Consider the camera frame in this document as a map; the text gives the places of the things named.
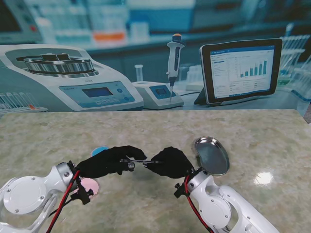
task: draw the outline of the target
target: robotic arm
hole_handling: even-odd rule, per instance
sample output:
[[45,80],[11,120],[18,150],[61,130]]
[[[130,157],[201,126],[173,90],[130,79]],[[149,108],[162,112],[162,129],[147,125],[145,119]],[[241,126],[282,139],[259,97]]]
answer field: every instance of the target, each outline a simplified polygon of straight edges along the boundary
[[15,215],[25,215],[42,209],[39,217],[26,229],[18,229],[0,219],[1,233],[37,233],[73,177],[67,163],[53,166],[46,177],[25,176],[9,180],[0,189],[0,212],[6,208]]
[[[213,176],[202,168],[193,173],[186,185],[190,197],[199,203],[199,213],[203,221],[215,233],[278,233],[278,230],[233,188],[226,185],[217,186]],[[231,206],[238,213],[238,221],[230,230],[227,225],[231,220]]]
[[25,176],[9,180],[0,189],[0,213],[5,208],[14,215],[26,215],[34,211],[41,211],[41,214],[31,226],[24,229],[3,222],[0,215],[0,232],[37,233],[55,208],[59,194],[65,193],[67,198],[69,192],[77,187],[78,191],[71,195],[71,199],[80,199],[84,205],[89,203],[89,196],[93,192],[84,189],[79,176],[99,178],[109,173],[121,175],[122,171],[133,171],[134,163],[120,163],[121,159],[129,157],[146,159],[140,149],[131,146],[113,147],[82,161],[77,167],[71,161],[53,166],[46,177]]
[[[278,233],[277,229],[248,203],[233,188],[217,186],[212,175],[202,167],[195,170],[181,150],[165,148],[151,160],[162,161],[160,165],[147,165],[151,171],[170,178],[186,177],[182,185],[177,184],[174,195],[185,195],[194,212],[206,227],[214,233]],[[199,203],[196,210],[191,198]],[[232,229],[232,208],[238,213],[238,221]]]

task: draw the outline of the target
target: black gloved hand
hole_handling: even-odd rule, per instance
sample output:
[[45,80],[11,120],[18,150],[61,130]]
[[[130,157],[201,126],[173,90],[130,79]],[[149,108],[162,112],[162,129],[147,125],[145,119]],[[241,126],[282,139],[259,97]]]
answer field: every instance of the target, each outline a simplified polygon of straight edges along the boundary
[[132,146],[113,147],[82,161],[77,167],[81,177],[99,178],[115,172],[121,175],[122,171],[129,170],[128,163],[120,163],[120,159],[128,159],[127,157],[136,160],[147,158],[141,149]]
[[192,164],[185,154],[174,147],[165,148],[151,160],[162,161],[163,164],[146,164],[146,167],[159,174],[173,179],[185,177],[191,173]]

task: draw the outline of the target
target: tablet screen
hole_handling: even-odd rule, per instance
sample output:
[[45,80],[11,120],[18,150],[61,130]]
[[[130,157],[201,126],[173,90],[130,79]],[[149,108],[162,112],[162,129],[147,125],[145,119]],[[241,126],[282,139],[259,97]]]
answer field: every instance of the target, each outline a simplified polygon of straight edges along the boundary
[[215,99],[270,91],[275,46],[210,52]]

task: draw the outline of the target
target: balance display screen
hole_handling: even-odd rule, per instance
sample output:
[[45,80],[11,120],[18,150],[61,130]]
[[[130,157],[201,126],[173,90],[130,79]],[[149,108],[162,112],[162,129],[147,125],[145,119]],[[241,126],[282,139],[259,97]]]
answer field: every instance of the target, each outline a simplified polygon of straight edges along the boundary
[[214,96],[242,96],[269,91],[275,46],[210,52]]
[[107,87],[102,88],[93,88],[93,89],[82,89],[84,93],[89,97],[98,97],[98,96],[112,96],[112,93]]
[[166,91],[164,89],[157,89],[155,90],[159,95],[162,95],[162,94],[166,94]]
[[4,0],[0,0],[0,22],[0,33],[21,31],[17,21],[6,6]]

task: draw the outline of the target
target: weighing pan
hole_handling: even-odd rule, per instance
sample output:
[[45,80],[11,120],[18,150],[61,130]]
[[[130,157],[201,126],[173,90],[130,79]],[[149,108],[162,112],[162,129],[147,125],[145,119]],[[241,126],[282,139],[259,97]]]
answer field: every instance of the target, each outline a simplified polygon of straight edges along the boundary
[[193,150],[200,157],[201,167],[213,176],[228,172],[230,163],[227,151],[213,137],[200,137],[195,140]]

